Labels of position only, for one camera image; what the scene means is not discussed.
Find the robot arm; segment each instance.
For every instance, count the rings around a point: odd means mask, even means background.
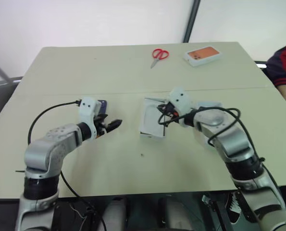
[[[271,174],[262,164],[246,133],[233,125],[220,107],[195,108],[189,96],[175,88],[165,104],[158,106],[177,122],[191,126],[212,138],[212,144],[223,159],[238,188],[239,204],[247,218],[258,221],[263,231],[286,231],[286,207]]]
[[[50,130],[29,144],[25,152],[24,193],[20,197],[16,230],[51,230],[58,199],[58,181],[63,159],[85,140],[93,140],[119,127],[121,120],[103,124],[101,103],[84,98],[80,103],[79,124]]]

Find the orange phone box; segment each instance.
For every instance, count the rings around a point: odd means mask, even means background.
[[[198,66],[217,60],[221,56],[221,52],[212,46],[208,46],[198,50],[187,51],[184,55],[184,59],[188,61],[191,66]]]

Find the black cable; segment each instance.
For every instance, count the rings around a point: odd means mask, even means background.
[[[53,108],[56,108],[56,107],[65,106],[65,105],[71,105],[71,104],[80,105],[80,103],[81,103],[80,100],[73,101],[73,102],[69,102],[69,103],[61,103],[61,104],[58,104],[58,105],[49,107],[49,108],[47,108],[46,110],[44,110],[42,113],[40,113],[40,114],[34,119],[34,121],[33,121],[32,124],[31,124],[31,127],[30,127],[29,130],[28,130],[27,144],[30,144],[30,143],[31,143],[31,136],[32,136],[33,128],[34,128],[36,122],[39,120],[39,118],[40,118],[43,114],[45,114],[47,111],[49,111],[49,110],[51,110],[51,109],[53,109]],[[99,217],[101,223],[103,224],[104,231],[107,231],[107,230],[106,230],[105,222],[104,222],[103,218],[97,213],[95,207],[94,207],[91,203],[89,203],[87,200],[85,200],[83,197],[81,197],[81,196],[70,186],[70,184],[69,184],[68,181],[66,180],[66,178],[65,178],[64,174],[62,173],[62,171],[61,171],[61,177],[62,177],[62,180],[64,181],[64,183],[66,184],[66,186],[68,187],[68,189],[69,189],[78,199],[80,199],[87,207],[93,209],[93,212],[95,213],[96,216]]]
[[[220,135],[220,134],[222,134],[223,132],[229,130],[233,125],[235,125],[235,124],[239,121],[239,119],[240,119],[240,117],[241,117],[241,112],[240,112],[239,109],[236,109],[236,108],[227,108],[227,109],[225,109],[225,110],[223,110],[223,111],[224,111],[224,112],[227,112],[228,114],[230,114],[232,117],[235,118],[235,120],[234,120],[229,126],[225,127],[224,129],[222,129],[222,130],[219,131],[218,133],[215,133],[213,136],[211,136],[211,137],[208,139],[207,143],[208,143],[210,146],[212,146],[212,147],[214,147],[214,145],[211,143],[211,141],[212,141],[214,138],[216,138],[218,135]],[[238,113],[238,115],[236,116],[236,115],[235,115],[234,113],[232,113],[231,111],[236,111],[236,112]]]
[[[218,110],[221,110],[221,111],[224,111],[224,112],[227,112],[229,113],[232,117],[235,118],[235,120],[229,125],[229,128],[231,128],[236,122],[238,122],[240,124],[240,126],[242,127],[242,129],[244,130],[250,144],[252,145],[252,148],[254,150],[254,153],[256,153],[256,149],[255,149],[255,146],[254,146],[254,143],[253,143],[253,140],[247,130],[247,128],[245,127],[245,125],[242,123],[242,121],[240,120],[240,116],[241,116],[241,112],[240,110],[236,109],[236,108],[222,108],[222,107],[201,107],[199,108],[198,110],[196,110],[194,113],[198,113],[198,112],[202,112],[202,111],[207,111],[207,110],[213,110],[213,109],[218,109]],[[231,111],[237,111],[238,115],[235,115],[234,113],[232,113]],[[172,123],[172,122],[175,122],[179,119],[182,119],[182,118],[185,118],[186,116],[188,116],[188,114],[185,114],[185,115],[182,115],[182,116],[178,116],[178,117],[175,117],[171,120],[168,120],[168,121],[164,121],[164,122],[160,122],[161,119],[163,118],[164,114],[162,114],[160,116],[160,118],[158,119],[158,124],[160,125],[165,125],[167,126],[168,124]],[[229,128],[224,128],[222,131],[220,131],[218,134],[215,134],[213,135],[212,137],[209,138],[208,140],[208,144],[213,146],[212,143],[210,143],[211,140],[213,140],[214,138],[216,138],[216,136],[218,136],[219,134],[223,133],[224,131],[228,130]]]
[[[29,131],[28,131],[28,135],[27,135],[27,144],[30,144],[31,143],[31,136],[32,136],[32,130],[37,122],[37,120],[39,120],[39,118],[45,114],[47,111],[53,109],[53,108],[56,108],[56,107],[60,107],[60,106],[65,106],[65,105],[70,105],[70,104],[80,104],[80,101],[73,101],[73,102],[69,102],[69,103],[61,103],[61,104],[58,104],[58,105],[55,105],[55,106],[52,106],[52,107],[49,107],[47,108],[46,110],[44,110],[42,113],[40,113],[35,119],[34,121],[32,122],[31,124],[31,127],[29,128]]]

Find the white box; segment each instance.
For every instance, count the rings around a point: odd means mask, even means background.
[[[158,124],[158,119],[162,115],[157,106],[163,102],[151,98],[144,99],[144,110],[141,117],[139,133],[142,137],[165,138],[165,126]]]
[[[221,58],[222,53],[213,46],[202,47],[196,50],[187,51],[184,54],[184,59],[191,66],[207,64],[211,61]]]

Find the red scissors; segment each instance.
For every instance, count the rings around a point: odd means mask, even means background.
[[[165,50],[162,50],[162,49],[155,49],[153,52],[152,52],[152,57],[154,58],[150,68],[153,68],[155,66],[155,64],[159,61],[159,60],[162,60],[162,59],[166,59],[168,56],[169,56],[169,52],[168,51],[165,51]]]

